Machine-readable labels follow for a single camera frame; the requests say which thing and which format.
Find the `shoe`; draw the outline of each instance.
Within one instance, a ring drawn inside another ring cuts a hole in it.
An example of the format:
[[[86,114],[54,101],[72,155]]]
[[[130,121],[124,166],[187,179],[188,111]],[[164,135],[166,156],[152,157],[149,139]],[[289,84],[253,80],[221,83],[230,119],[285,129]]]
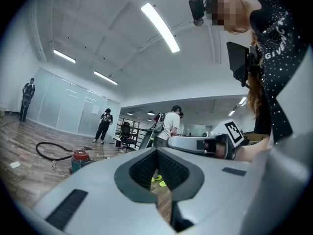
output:
[[[161,186],[161,187],[166,187],[167,185],[166,185],[166,183],[164,182],[164,180],[162,180],[162,181],[159,183],[159,186]]]
[[[154,182],[154,181],[159,181],[162,179],[162,176],[161,175],[158,175],[157,178],[152,178],[151,182]]]

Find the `red vacuum cleaner lid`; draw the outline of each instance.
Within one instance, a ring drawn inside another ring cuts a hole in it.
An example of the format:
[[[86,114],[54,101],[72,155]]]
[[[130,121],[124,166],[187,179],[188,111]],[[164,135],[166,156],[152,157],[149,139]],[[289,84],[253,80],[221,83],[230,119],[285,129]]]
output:
[[[89,154],[86,151],[74,151],[73,157],[75,160],[87,160]]]

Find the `person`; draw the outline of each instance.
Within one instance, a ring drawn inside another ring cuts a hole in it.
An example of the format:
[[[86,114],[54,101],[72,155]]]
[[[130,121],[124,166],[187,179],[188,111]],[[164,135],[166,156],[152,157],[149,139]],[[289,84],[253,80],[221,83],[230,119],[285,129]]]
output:
[[[167,147],[167,140],[171,136],[178,136],[177,129],[180,124],[181,107],[179,105],[175,105],[172,107],[171,111],[165,115],[163,121],[163,130],[155,136],[154,138],[154,146],[155,147]],[[162,176],[158,174],[158,170],[155,171],[152,182],[162,180]],[[161,187],[165,187],[166,183],[162,180],[159,185]]]
[[[35,93],[36,87],[34,85],[34,81],[35,81],[35,79],[32,78],[30,80],[30,82],[26,83],[25,86],[22,88],[23,100],[22,100],[22,105],[21,105],[21,110],[20,110],[20,118],[19,119],[20,119],[20,121],[23,121],[23,122],[26,121],[26,115],[27,115],[28,107],[29,107],[30,101],[33,98],[34,93]],[[25,96],[29,97],[29,102],[28,102],[27,106],[24,105],[24,97]]]
[[[262,54],[260,65],[248,75],[247,105],[255,113],[255,133],[268,135],[255,145],[240,146],[235,160],[251,162],[260,151],[292,134],[276,97],[301,63],[308,40],[280,0],[206,0],[212,25],[233,34],[252,31],[252,44]],[[223,157],[219,149],[218,157]]]
[[[99,124],[98,131],[96,133],[96,137],[92,141],[93,143],[98,142],[100,135],[101,135],[100,143],[101,144],[104,143],[104,137],[106,136],[106,133],[109,129],[109,126],[110,126],[110,124],[113,124],[113,116],[110,113],[111,113],[111,109],[107,108],[105,113],[100,116],[101,122]]]

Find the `person in black clothing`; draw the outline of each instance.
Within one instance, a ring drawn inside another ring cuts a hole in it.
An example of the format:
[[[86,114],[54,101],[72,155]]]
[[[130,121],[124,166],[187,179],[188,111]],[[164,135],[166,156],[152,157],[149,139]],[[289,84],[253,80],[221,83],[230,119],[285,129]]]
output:
[[[22,100],[22,105],[21,105],[21,110],[20,110],[20,121],[23,121],[23,122],[26,121],[25,118],[26,118],[26,115],[27,115],[28,107],[29,107],[31,99],[34,96],[34,92],[35,92],[35,89],[36,89],[36,87],[34,85],[34,81],[35,81],[35,79],[32,78],[30,80],[30,82],[25,84],[25,86],[22,89],[23,100]]]
[[[101,115],[101,123],[99,124],[98,131],[96,133],[96,137],[92,141],[93,143],[98,142],[98,138],[101,135],[100,143],[104,143],[104,137],[109,129],[110,124],[113,124],[113,116],[110,114],[111,110],[109,108],[106,109],[106,112]]]
[[[252,31],[252,44],[262,54],[248,76],[247,105],[256,114],[255,133],[270,135],[255,145],[241,146],[235,160],[251,161],[259,151],[292,134],[276,97],[296,72],[309,42],[280,0],[206,0],[212,25],[240,34]]]

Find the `piece of white paper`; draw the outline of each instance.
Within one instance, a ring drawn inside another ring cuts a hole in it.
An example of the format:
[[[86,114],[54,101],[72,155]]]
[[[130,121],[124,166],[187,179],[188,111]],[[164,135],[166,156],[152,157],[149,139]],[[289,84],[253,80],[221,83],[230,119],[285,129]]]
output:
[[[99,113],[99,106],[94,105],[92,109],[92,114],[98,115],[98,113]]]
[[[16,167],[19,167],[21,164],[20,164],[19,162],[13,162],[13,163],[11,163],[10,165],[11,165],[11,167],[14,169],[14,168],[16,168]]]

